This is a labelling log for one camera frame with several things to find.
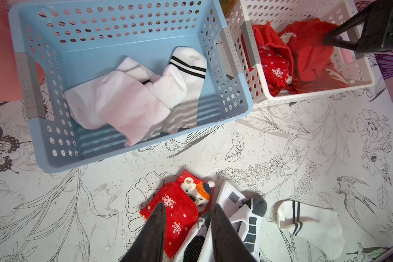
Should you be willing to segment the red santa sock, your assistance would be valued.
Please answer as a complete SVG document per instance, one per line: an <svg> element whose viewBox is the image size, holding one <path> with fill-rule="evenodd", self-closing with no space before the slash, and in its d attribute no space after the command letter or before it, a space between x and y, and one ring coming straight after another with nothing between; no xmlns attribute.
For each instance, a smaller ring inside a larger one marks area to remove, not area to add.
<svg viewBox="0 0 393 262"><path fill-rule="evenodd" d="M331 61L332 46L323 44L327 33L335 24L319 18L294 22L278 35L290 48L294 60L292 92L311 93L349 87L342 74Z"/></svg>

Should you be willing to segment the plain white sock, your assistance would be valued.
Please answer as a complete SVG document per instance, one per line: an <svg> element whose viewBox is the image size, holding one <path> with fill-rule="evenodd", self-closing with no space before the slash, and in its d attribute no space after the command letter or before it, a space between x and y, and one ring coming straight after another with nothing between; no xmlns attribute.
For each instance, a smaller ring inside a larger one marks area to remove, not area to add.
<svg viewBox="0 0 393 262"><path fill-rule="evenodd" d="M109 124L126 137L126 147L147 139L170 114L142 83L121 71L75 86L64 95L79 125L96 130Z"/></svg>

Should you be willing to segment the large red snowflake sock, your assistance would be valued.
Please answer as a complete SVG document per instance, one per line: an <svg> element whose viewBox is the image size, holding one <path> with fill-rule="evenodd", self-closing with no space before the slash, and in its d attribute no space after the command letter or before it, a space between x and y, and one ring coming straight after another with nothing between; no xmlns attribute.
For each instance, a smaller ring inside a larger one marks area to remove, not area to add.
<svg viewBox="0 0 393 262"><path fill-rule="evenodd" d="M269 93L276 97L290 84L294 60L289 46L270 23L252 26Z"/></svg>

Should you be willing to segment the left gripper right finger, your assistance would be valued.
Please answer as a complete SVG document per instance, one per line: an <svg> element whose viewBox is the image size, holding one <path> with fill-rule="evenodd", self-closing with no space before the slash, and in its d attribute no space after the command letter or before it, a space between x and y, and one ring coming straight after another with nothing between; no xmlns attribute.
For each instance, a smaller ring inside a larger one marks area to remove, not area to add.
<svg viewBox="0 0 393 262"><path fill-rule="evenodd" d="M219 204L215 204L211 214L215 262L255 262Z"/></svg>

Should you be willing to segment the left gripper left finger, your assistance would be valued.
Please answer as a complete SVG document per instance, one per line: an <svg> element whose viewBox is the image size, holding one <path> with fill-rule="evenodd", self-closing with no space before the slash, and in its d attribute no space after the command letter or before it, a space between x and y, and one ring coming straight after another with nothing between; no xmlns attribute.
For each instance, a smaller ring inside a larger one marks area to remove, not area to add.
<svg viewBox="0 0 393 262"><path fill-rule="evenodd" d="M120 262L162 262L164 253L166 209L158 203L147 222Z"/></svg>

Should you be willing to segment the white ankle sock black stripes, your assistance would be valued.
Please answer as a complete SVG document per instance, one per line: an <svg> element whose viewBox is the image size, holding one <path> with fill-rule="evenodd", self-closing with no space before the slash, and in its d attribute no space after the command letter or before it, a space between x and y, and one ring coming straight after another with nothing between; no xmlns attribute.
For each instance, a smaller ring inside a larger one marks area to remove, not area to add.
<svg viewBox="0 0 393 262"><path fill-rule="evenodd" d="M346 241L336 211L285 200L278 205L276 218L280 229L311 242L329 260L341 256Z"/></svg>

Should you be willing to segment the light blue plastic basket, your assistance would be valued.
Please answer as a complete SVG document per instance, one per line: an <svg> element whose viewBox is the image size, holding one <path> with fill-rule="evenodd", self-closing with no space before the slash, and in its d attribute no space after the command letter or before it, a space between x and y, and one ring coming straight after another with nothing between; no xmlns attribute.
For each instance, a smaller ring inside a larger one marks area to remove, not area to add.
<svg viewBox="0 0 393 262"><path fill-rule="evenodd" d="M27 1L10 9L9 22L45 172L252 111L218 1Z"/></svg>

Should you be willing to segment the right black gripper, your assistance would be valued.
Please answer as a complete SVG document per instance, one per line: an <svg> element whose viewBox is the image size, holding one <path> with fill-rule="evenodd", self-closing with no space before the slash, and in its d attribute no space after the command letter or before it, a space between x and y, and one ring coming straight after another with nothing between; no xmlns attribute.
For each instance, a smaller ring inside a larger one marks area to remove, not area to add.
<svg viewBox="0 0 393 262"><path fill-rule="evenodd" d="M359 25L362 25L362 33L357 43L337 37ZM392 51L393 0L370 3L346 22L327 33L323 38L323 44L358 53Z"/></svg>

